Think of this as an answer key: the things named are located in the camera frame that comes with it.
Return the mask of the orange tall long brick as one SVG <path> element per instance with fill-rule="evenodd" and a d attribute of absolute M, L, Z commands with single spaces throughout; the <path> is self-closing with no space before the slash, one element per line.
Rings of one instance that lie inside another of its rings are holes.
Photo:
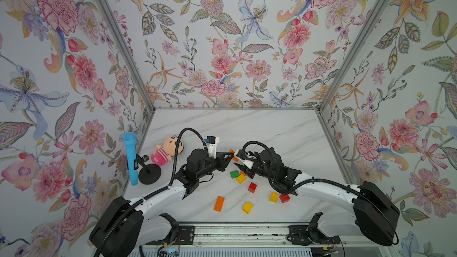
<path fill-rule="evenodd" d="M 231 154 L 232 154 L 232 160 L 237 163 L 239 161 L 238 157 L 236 156 L 236 154 L 238 153 L 237 151 L 234 151 L 234 150 L 230 150 L 229 151 Z"/>

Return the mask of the yellow brick front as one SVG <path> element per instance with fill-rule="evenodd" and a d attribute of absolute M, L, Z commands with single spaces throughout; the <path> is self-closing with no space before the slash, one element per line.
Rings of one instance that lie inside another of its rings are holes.
<path fill-rule="evenodd" d="M 253 208 L 253 204 L 250 202 L 246 202 L 242 208 L 242 211 L 245 214 L 249 214 L 252 211 L 252 208 Z"/>

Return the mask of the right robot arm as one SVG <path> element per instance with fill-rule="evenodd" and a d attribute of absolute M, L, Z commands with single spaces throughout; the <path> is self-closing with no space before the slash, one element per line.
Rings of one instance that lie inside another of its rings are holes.
<path fill-rule="evenodd" d="M 309 236 L 364 236 L 381 245 L 396 245 L 396 227 L 400 211 L 371 182 L 362 185 L 342 184 L 315 178 L 282 163 L 274 149 L 262 152 L 240 150 L 237 154 L 250 177 L 265 177 L 282 195 L 305 196 L 336 206 L 334 213 L 316 213 L 309 222 Z"/>

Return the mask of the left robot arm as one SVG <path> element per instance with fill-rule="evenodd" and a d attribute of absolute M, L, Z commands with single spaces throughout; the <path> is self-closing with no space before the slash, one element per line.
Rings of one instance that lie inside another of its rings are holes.
<path fill-rule="evenodd" d="M 116 198 L 108 206 L 89 235 L 96 247 L 96 257 L 126 257 L 135 247 L 152 241 L 172 242 L 178 222 L 164 208 L 181 201 L 199 186 L 200 179 L 214 171 L 224 172 L 234 158 L 234 151 L 209 156 L 196 149 L 173 176 L 173 185 L 165 185 L 145 196 L 127 200 Z"/>

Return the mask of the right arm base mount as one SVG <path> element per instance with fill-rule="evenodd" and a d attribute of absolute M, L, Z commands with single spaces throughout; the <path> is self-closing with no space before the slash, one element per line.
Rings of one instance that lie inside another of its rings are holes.
<path fill-rule="evenodd" d="M 314 214 L 311 222 L 304 226 L 289 226 L 287 241 L 293 245 L 338 245 L 341 243 L 339 236 L 328 237 L 318 229 L 318 221 L 323 213 Z"/>

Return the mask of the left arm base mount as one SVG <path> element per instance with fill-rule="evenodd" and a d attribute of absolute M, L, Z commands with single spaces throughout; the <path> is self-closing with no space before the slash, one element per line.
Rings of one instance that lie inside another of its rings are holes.
<path fill-rule="evenodd" d="M 169 214 L 161 214 L 160 217 L 164 218 L 166 223 L 170 226 L 165 237 L 158 240 L 160 245 L 193 245 L 195 226 L 180 225 L 179 222 Z"/>

